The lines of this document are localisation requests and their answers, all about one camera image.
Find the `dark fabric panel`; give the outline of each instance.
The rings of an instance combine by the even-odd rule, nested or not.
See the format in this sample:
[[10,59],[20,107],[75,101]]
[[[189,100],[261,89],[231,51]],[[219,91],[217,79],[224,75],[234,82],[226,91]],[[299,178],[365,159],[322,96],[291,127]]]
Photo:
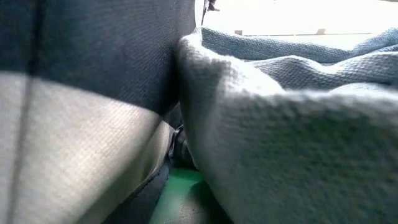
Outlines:
[[169,170],[170,161],[167,159],[160,171],[120,204],[103,224],[149,223],[168,179]]
[[194,0],[48,0],[36,75],[164,114]]
[[36,1],[0,1],[0,70],[26,72],[32,60]]

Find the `blue-gray cloth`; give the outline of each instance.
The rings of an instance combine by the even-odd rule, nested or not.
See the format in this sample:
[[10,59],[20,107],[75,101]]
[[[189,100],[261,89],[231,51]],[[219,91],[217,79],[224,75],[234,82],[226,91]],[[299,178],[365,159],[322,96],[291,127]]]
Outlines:
[[190,152],[234,223],[398,223],[398,29],[350,49],[198,28]]

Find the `seat upholstery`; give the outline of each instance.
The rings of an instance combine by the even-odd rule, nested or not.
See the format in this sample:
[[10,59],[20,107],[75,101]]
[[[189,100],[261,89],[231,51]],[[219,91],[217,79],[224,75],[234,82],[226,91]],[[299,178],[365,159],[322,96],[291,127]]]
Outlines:
[[0,223],[100,223],[163,163],[194,0],[0,10]]

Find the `green floor mat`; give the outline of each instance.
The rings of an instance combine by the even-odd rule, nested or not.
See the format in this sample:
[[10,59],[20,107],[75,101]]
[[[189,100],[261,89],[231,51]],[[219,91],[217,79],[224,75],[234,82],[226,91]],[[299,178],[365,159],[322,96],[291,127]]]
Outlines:
[[150,224],[231,223],[198,171],[173,168]]

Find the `gray blanket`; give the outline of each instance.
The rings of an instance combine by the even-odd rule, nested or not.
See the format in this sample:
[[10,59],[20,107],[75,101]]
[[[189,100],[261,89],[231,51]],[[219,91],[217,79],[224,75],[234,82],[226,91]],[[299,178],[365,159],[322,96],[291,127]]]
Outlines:
[[398,223],[398,29],[340,49],[199,28],[178,60],[190,152],[235,223]]

